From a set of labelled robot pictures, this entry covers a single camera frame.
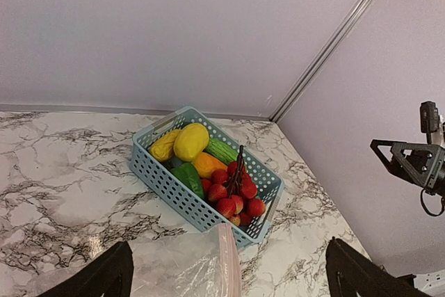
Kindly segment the clear zip top bag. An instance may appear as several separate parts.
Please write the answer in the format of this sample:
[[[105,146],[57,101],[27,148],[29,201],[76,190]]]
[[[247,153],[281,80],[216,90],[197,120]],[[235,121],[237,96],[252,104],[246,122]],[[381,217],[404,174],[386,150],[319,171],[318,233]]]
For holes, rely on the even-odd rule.
[[[240,296],[241,266],[231,225],[203,233],[135,239],[132,296]]]

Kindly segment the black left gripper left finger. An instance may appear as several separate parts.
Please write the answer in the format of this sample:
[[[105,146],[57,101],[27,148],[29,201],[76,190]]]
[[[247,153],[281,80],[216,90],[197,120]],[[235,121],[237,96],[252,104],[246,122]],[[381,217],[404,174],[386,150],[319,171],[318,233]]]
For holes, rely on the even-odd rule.
[[[78,273],[38,297],[129,297],[133,271],[134,261],[130,245],[126,241],[119,241]]]

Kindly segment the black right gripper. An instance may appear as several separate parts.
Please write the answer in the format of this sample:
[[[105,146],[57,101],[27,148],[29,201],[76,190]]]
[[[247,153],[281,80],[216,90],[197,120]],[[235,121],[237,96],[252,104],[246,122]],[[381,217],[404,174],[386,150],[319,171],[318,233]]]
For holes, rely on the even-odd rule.
[[[444,196],[444,148],[439,145],[373,139],[370,144],[387,171]]]

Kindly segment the green fake leafy vegetable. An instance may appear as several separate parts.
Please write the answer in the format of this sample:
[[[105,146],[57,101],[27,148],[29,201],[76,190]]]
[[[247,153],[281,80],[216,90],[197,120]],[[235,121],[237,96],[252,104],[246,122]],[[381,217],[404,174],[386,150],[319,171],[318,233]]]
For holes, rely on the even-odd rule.
[[[183,163],[170,171],[180,182],[190,189],[197,197],[205,199],[204,188],[198,171],[192,163]]]

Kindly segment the small yellow fake corn cob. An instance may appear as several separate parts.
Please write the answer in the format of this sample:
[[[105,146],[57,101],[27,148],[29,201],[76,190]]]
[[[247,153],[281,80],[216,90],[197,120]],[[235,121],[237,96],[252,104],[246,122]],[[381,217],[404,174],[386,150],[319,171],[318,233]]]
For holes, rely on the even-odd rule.
[[[160,162],[168,161],[174,155],[174,144],[181,133],[180,129],[174,129],[155,141],[149,148],[149,153]]]

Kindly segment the green fake bitter gourd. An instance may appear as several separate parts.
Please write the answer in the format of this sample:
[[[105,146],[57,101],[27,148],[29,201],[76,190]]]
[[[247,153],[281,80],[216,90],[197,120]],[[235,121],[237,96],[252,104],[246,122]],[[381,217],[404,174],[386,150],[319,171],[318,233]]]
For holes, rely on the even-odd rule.
[[[219,161],[225,165],[237,161],[238,152],[230,147],[228,144],[214,138],[209,139],[209,144],[206,146],[204,151],[207,154],[217,158]]]

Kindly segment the red fake grape bunch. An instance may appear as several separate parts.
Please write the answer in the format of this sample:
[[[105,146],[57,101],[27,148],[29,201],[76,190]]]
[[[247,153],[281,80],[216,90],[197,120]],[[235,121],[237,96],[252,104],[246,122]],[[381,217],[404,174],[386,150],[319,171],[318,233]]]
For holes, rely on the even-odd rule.
[[[210,179],[201,178],[205,201],[218,214],[236,227],[247,227],[254,219],[266,213],[266,203],[259,197],[259,187],[248,173],[244,147],[237,150],[237,161],[227,171],[215,170]]]

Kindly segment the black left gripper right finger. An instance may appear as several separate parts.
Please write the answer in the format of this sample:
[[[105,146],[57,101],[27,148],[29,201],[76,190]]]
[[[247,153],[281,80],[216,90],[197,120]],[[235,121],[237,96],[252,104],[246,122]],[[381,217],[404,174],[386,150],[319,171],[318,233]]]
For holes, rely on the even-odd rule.
[[[326,249],[326,273],[331,296],[422,297],[407,278],[395,278],[345,241],[332,238]]]

